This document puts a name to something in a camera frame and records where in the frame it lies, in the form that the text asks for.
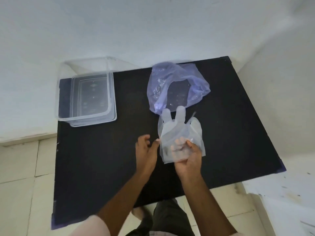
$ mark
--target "plastic bag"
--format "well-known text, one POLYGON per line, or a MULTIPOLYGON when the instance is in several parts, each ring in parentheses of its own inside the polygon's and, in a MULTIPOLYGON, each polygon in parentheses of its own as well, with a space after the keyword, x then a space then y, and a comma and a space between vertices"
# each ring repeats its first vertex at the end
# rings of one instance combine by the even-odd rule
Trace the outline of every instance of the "plastic bag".
POLYGON ((152 67, 147 96, 150 110, 161 115, 164 108, 171 112, 176 111, 180 105, 186 108, 201 101, 202 97, 210 93, 209 83, 203 78, 195 64, 174 64, 163 62, 152 67), (187 80, 189 90, 185 87, 175 87, 174 94, 168 93, 173 82, 187 80))
POLYGON ((202 156, 206 155, 202 140, 202 129, 197 118, 192 116, 185 124, 186 109, 177 107, 175 119, 172 119, 169 109, 164 109, 158 122, 160 137, 160 155, 163 162, 178 162, 187 159, 192 151, 186 141, 190 140, 201 149, 202 156))

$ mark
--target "tiled floor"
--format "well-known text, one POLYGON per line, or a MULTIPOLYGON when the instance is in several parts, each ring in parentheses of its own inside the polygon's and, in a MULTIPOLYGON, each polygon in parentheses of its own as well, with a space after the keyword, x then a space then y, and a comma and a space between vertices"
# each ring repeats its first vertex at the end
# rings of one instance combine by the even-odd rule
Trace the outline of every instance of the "tiled floor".
MULTIPOLYGON (((53 206, 56 138, 0 147, 0 235, 69 235, 78 224, 50 230, 53 206)), ((250 236, 266 235, 259 216, 247 196, 237 194, 234 185, 211 190, 233 226, 250 236)), ((184 196, 177 199, 187 213, 195 235, 200 235, 184 196)), ((156 204, 148 205, 153 212, 156 204)), ((120 236, 140 221, 129 215, 120 236)))

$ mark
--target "dark pants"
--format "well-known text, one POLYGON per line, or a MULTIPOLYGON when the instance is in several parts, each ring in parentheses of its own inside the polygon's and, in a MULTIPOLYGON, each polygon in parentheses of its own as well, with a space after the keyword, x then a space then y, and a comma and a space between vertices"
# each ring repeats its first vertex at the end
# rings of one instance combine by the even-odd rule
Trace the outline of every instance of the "dark pants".
POLYGON ((162 231, 177 236, 194 236, 187 214, 179 207, 175 199, 157 203, 153 219, 146 216, 140 225, 126 236, 146 236, 149 231, 162 231))

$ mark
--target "sleeve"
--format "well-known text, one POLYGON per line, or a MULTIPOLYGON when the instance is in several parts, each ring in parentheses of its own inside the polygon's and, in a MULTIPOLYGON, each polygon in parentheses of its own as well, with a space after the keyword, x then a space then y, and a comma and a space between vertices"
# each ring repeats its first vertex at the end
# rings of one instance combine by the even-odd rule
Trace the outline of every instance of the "sleeve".
POLYGON ((103 220, 92 215, 80 224, 70 236, 110 236, 109 230, 103 220))

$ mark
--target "black tabletop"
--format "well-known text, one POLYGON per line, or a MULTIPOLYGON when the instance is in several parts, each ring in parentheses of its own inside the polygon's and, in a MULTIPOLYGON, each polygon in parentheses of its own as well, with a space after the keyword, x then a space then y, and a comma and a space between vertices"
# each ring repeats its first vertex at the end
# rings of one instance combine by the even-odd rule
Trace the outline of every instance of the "black tabletop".
MULTIPOLYGON (((285 170, 229 57, 193 63, 211 89, 186 114, 188 120, 196 111, 203 129, 202 175, 207 186, 285 170)), ((159 116, 149 110, 147 99, 150 73, 151 68, 114 73, 116 121, 76 128, 58 122, 53 227, 95 214, 135 172, 137 138, 158 137, 159 116)), ((164 164, 158 156, 135 206, 183 194, 174 164, 164 164)))

